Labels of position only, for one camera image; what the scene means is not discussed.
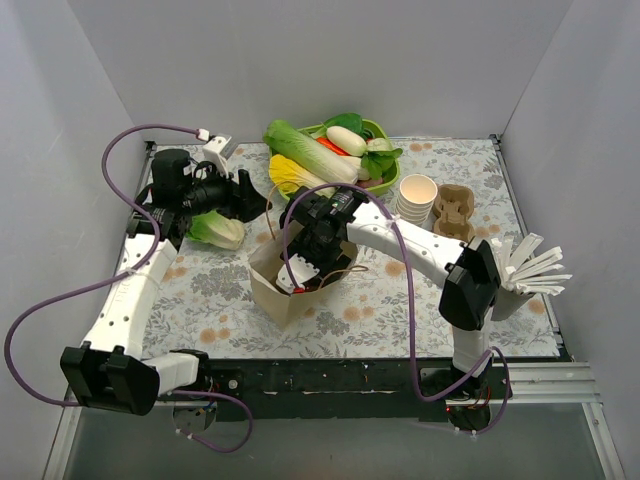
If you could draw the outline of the brown paper takeout bag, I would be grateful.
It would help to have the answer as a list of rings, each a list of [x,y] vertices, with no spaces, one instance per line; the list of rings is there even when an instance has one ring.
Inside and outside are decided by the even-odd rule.
[[[337,291],[342,279],[365,268],[356,263],[358,247],[347,239],[347,225],[366,196],[338,188],[330,197],[302,187],[280,217],[280,232],[249,257],[255,303],[280,328]]]

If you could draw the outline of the stack of white paper cups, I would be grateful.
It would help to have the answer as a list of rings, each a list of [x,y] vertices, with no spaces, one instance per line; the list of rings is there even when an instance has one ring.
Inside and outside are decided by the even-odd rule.
[[[395,213],[403,220],[421,226],[429,217],[437,194],[438,186],[430,177],[408,175],[400,182]]]

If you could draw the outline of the brown pulp cup carrier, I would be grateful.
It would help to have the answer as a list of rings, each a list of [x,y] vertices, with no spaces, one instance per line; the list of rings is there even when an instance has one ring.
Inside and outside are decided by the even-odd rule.
[[[472,240],[475,229],[470,218],[474,213],[474,194],[468,187],[440,185],[432,211],[436,217],[435,234],[464,242]]]

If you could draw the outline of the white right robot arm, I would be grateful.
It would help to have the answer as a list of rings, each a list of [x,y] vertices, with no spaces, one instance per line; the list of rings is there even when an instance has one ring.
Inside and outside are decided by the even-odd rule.
[[[491,246],[482,239],[464,242],[429,232],[394,215],[370,192],[347,183],[334,194],[299,188],[280,217],[283,267],[276,285],[297,294],[341,269],[341,246],[350,242],[382,252],[420,272],[441,293],[438,311],[451,325],[454,339],[452,385],[431,395],[475,397],[489,384],[494,349],[488,327],[500,287]]]

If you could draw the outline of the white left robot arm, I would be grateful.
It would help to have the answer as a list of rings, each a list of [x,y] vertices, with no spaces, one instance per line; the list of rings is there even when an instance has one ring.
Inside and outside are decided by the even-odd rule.
[[[135,199],[126,228],[120,273],[94,325],[78,347],[66,348],[61,369],[85,407],[145,415],[156,399],[179,389],[193,400],[213,386],[207,354],[189,349],[143,359],[143,337],[160,283],[199,214],[219,213],[241,224],[268,207],[248,171],[227,168],[225,146],[214,139],[195,162],[184,149],[155,153],[151,181]]]

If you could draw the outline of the small green lettuce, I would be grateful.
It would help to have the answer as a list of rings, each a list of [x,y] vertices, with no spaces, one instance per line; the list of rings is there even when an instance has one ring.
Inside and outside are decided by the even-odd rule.
[[[241,221],[211,211],[192,218],[187,237],[222,249],[238,250],[244,240],[245,229]]]

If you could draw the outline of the green napa cabbage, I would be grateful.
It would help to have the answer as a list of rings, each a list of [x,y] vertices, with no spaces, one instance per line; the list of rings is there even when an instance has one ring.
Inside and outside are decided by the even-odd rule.
[[[336,170],[336,179],[330,181],[328,184],[355,184],[358,181],[358,170],[356,167],[318,143],[309,135],[296,130],[284,120],[272,121],[263,134],[263,141],[272,150],[272,156],[281,154],[299,163],[301,163],[303,159],[311,159],[312,157],[319,158],[322,156],[328,161],[333,162]]]

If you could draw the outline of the orange carrot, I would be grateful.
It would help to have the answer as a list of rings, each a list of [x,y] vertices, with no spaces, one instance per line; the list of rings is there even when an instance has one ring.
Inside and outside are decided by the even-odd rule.
[[[344,151],[343,149],[341,149],[340,147],[338,147],[337,145],[335,145],[333,142],[331,142],[329,139],[325,137],[317,138],[316,141],[337,155],[349,156],[349,153],[347,153],[346,151]]]

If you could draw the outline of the white radish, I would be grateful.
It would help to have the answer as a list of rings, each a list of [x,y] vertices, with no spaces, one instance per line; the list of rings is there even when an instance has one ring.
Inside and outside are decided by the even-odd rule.
[[[367,151],[366,141],[345,127],[331,126],[327,129],[326,136],[349,156],[361,157]]]

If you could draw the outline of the green bok choy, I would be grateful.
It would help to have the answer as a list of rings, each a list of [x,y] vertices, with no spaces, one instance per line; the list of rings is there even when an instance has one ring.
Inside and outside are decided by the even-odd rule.
[[[360,181],[381,180],[403,153],[403,150],[394,147],[389,139],[376,135],[367,128],[359,114],[344,113],[324,121],[321,137],[327,138],[326,131],[331,126],[345,127],[366,141],[367,151],[361,157],[342,156],[357,168]]]

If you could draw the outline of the floral table mat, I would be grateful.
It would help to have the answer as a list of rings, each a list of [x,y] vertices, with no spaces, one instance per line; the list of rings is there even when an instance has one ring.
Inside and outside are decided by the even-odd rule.
[[[469,187],[475,196],[472,224],[483,238],[521,238],[516,210],[493,143],[483,140],[396,141],[402,176],[422,174],[439,184]],[[147,322],[143,353],[197,349],[213,358],[402,358],[410,347],[421,357],[453,352],[450,325],[438,313],[438,289],[401,263],[361,248],[365,269],[347,276],[337,291],[278,327],[252,298],[249,257],[278,228],[284,207],[245,228],[235,251],[185,241],[166,272]]]

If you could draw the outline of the black base bar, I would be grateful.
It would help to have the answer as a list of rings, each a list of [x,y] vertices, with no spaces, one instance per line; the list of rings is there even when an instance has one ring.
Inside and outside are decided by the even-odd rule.
[[[509,398],[502,363],[469,379],[445,399],[425,403],[414,393],[409,360],[210,359],[201,365],[216,393],[245,403],[256,420],[413,418],[445,422],[447,408],[484,412]]]

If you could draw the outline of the grey cylindrical holder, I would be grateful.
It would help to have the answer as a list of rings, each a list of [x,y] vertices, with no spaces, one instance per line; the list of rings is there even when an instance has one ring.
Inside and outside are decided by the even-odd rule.
[[[515,291],[500,288],[496,296],[496,302],[492,313],[492,320],[494,322],[507,320],[532,297],[532,294],[520,294]]]

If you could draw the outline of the aluminium frame rail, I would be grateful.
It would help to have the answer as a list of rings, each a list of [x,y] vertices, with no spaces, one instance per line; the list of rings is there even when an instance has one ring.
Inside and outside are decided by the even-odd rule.
[[[505,439],[514,468],[534,479],[623,479],[625,472],[587,363],[495,363],[476,391],[467,384],[446,398],[460,434]]]

